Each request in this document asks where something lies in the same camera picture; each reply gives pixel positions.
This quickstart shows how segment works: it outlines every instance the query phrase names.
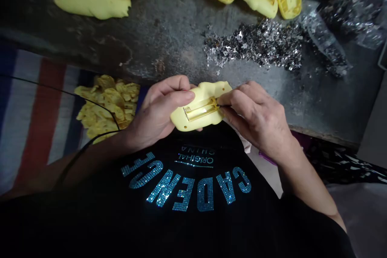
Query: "person's right hand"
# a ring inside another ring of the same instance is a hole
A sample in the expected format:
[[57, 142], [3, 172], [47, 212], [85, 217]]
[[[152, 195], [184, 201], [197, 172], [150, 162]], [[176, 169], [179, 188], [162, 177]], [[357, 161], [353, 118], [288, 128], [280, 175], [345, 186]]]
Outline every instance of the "person's right hand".
[[229, 122], [259, 150], [278, 163], [300, 149], [290, 132], [284, 107], [254, 81], [225, 93], [217, 100]]

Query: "clear plastic bag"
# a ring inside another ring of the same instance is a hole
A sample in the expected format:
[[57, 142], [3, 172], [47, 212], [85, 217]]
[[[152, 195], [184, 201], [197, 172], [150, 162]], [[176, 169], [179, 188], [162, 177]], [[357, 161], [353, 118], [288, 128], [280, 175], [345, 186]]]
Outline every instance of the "clear plastic bag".
[[387, 0], [330, 0], [320, 14], [332, 29], [377, 49], [385, 40], [386, 6]]
[[352, 68], [344, 49], [317, 12], [318, 2], [304, 2], [298, 21], [310, 44], [322, 55], [324, 65], [335, 77], [344, 77]]

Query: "person's left hand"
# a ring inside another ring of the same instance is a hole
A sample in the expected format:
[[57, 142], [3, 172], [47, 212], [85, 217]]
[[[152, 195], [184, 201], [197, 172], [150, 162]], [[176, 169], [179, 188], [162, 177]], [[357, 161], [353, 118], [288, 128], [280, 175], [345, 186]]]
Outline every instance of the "person's left hand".
[[195, 98], [187, 76], [169, 77], [149, 89], [140, 111], [125, 129], [125, 142], [131, 151], [138, 151], [167, 137], [175, 125], [170, 119], [177, 107], [188, 105]]

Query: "blue stripe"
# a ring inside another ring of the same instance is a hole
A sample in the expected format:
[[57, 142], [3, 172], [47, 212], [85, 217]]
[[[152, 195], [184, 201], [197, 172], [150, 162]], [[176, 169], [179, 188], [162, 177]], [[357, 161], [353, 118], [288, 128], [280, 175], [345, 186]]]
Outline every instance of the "blue stripe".
[[[78, 86], [92, 87], [94, 83], [94, 73], [90, 71], [81, 70], [78, 77]], [[67, 132], [65, 149], [63, 156], [74, 153], [78, 150], [79, 141], [81, 139], [81, 132], [83, 130], [82, 123], [76, 119], [85, 100], [82, 98], [74, 98], [73, 112], [71, 113], [71, 120], [69, 130]]]
[[[0, 46], [0, 73], [13, 75], [16, 64], [17, 50], [8, 46]], [[3, 129], [5, 112], [10, 97], [12, 79], [0, 77], [0, 134]]]
[[140, 110], [142, 103], [144, 102], [145, 96], [149, 91], [150, 86], [141, 86], [140, 87], [140, 93], [138, 95], [138, 102], [137, 102], [137, 108], [136, 108], [136, 114]]

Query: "finger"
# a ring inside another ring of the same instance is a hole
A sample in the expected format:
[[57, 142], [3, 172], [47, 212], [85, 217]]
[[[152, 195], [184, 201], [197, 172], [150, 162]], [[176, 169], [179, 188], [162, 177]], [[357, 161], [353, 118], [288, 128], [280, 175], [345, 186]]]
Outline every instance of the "finger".
[[270, 100], [269, 94], [266, 93], [262, 86], [253, 81], [240, 85], [237, 90], [243, 92], [257, 104], [264, 104]]
[[240, 117], [232, 108], [221, 108], [221, 111], [230, 124], [233, 125], [243, 137], [246, 139], [251, 138], [249, 124], [245, 119]]
[[148, 90], [144, 98], [142, 108], [147, 108], [159, 97], [163, 97], [174, 91], [188, 91], [190, 89], [189, 80], [187, 76], [176, 75], [169, 77], [159, 83], [154, 84]]
[[155, 116], [168, 117], [177, 107], [183, 107], [192, 102], [195, 98], [195, 93], [191, 91], [182, 92], [175, 91], [169, 93], [163, 98], [160, 98], [157, 102], [150, 105], [152, 112]]
[[253, 122], [256, 113], [262, 108], [243, 92], [235, 89], [221, 95], [217, 100], [219, 105], [231, 105], [236, 113], [242, 115], [247, 121]]
[[169, 77], [155, 85], [150, 90], [159, 91], [163, 95], [167, 95], [173, 91], [188, 91], [191, 89], [188, 77], [185, 75], [176, 75]]

